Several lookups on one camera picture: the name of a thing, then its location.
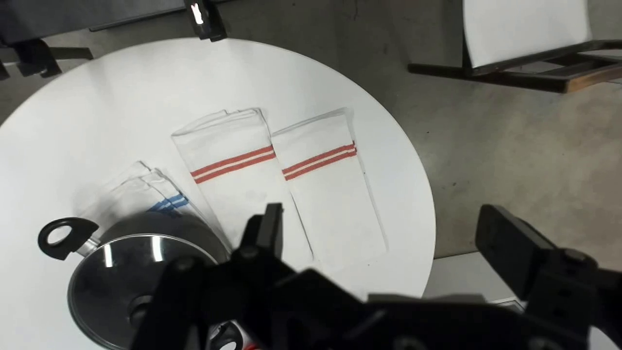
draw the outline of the red stripe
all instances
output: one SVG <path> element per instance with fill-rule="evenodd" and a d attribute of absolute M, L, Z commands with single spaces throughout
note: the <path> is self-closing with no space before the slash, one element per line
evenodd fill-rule
<path fill-rule="evenodd" d="M 305 176 L 305 174 L 309 174 L 309 172 L 315 172 L 315 170 L 319 170 L 319 168 L 326 168 L 326 166 L 336 164 L 336 162 L 340 162 L 340 160 L 354 158 L 354 156 L 356 156 L 356 151 L 352 151 L 352 153 L 348 153 L 348 155 L 340 155 L 340 156 L 336 156 L 336 158 L 328 158 L 328 160 L 324 160 L 324 162 L 317 162 L 317 164 L 313 164 L 311 168 L 305 168 L 305 170 L 301 170 L 301 172 L 286 174 L 286 182 L 295 180 L 295 178 L 299 178 L 299 176 Z"/>
<path fill-rule="evenodd" d="M 237 164 L 237 162 L 241 162 L 241 160 L 255 158 L 255 156 L 264 155 L 264 153 L 272 153 L 272 147 L 266 147 L 266 149 L 260 149 L 260 151 L 255 151 L 255 153 L 237 156 L 237 158 L 229 158 L 229 160 L 221 160 L 221 162 L 210 164 L 210 166 L 206 166 L 206 168 L 200 168 L 200 170 L 192 172 L 190 176 L 192 176 L 192 178 L 198 178 L 198 176 L 208 174 L 208 172 L 214 172 L 214 170 L 218 170 L 218 168 L 221 168 L 221 166 Z"/>
<path fill-rule="evenodd" d="M 214 178 L 220 178 L 220 176 L 225 176 L 225 174 L 231 174 L 231 172 L 239 172 L 243 168 L 251 168 L 251 166 L 266 162 L 266 160 L 274 160 L 274 153 L 268 155 L 268 156 L 262 156 L 262 158 L 253 158 L 253 160 L 245 162 L 245 164 L 237 164 L 237 166 L 231 166 L 231 168 L 223 168 L 220 172 L 206 174 L 202 178 L 198 176 L 198 178 L 194 178 L 194 184 L 204 184 L 204 182 L 210 182 Z"/>
<path fill-rule="evenodd" d="M 305 160 L 305 162 L 299 162 L 299 164 L 295 164 L 295 166 L 291 166 L 291 168 L 286 168 L 284 174 L 288 176 L 288 174 L 297 172 L 297 170 L 301 170 L 301 168 L 305 168 L 305 166 L 309 166 L 309 164 L 321 162 L 321 160 L 324 160 L 324 158 L 330 158 L 330 156 L 340 155 L 340 153 L 346 153 L 346 151 L 348 151 L 348 153 L 350 153 L 350 151 L 356 153 L 354 143 L 352 143 L 352 145 L 346 145 L 346 147 L 340 147 L 340 149 L 334 149 L 334 151 L 328 151 L 328 153 L 324 153 L 324 155 L 313 156 L 313 158 L 309 158 L 309 160 Z"/>

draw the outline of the pot lid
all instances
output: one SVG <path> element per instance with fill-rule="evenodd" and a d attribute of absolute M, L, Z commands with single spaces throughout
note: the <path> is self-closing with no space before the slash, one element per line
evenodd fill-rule
<path fill-rule="evenodd" d="M 105 349 L 128 349 L 169 261 L 214 261 L 169 236 L 126 236 L 101 246 L 76 269 L 68 304 L 78 328 Z"/>

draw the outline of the white surface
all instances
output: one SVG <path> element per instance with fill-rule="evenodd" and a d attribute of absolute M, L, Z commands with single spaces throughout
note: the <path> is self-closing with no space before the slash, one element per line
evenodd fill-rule
<path fill-rule="evenodd" d="M 332 275 L 356 295 L 422 296 L 435 223 L 426 172 L 393 118 L 338 73 L 289 51 L 196 40 L 132 48 L 83 65 L 27 100 L 0 129 L 0 349 L 95 349 L 66 308 L 80 261 L 39 254 L 39 230 L 78 213 L 76 199 L 136 160 L 200 201 L 171 133 L 221 112 L 260 108 L 270 127 L 348 108 L 391 256 Z"/>
<path fill-rule="evenodd" d="M 587 0 L 464 0 L 472 67 L 536 55 L 591 40 Z"/>

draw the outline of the white towel with red stripes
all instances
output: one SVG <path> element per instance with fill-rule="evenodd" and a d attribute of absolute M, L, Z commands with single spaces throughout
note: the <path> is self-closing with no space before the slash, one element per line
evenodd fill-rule
<path fill-rule="evenodd" d="M 208 116 L 175 133 L 173 143 L 233 248 L 251 217 L 262 215 L 268 203 L 282 203 L 284 260 L 313 261 L 258 110 Z"/>
<path fill-rule="evenodd" d="M 369 265 L 387 254 L 346 110 L 284 129 L 272 147 L 321 267 Z"/>

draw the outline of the blue stripe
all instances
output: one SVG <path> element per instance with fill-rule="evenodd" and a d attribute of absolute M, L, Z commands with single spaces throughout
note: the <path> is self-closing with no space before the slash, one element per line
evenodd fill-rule
<path fill-rule="evenodd" d="M 169 213 L 169 211 L 177 211 L 185 205 L 188 205 L 188 199 L 185 195 L 177 195 L 177 197 L 171 197 L 171 199 L 157 203 L 155 207 L 150 209 L 150 213 Z"/>

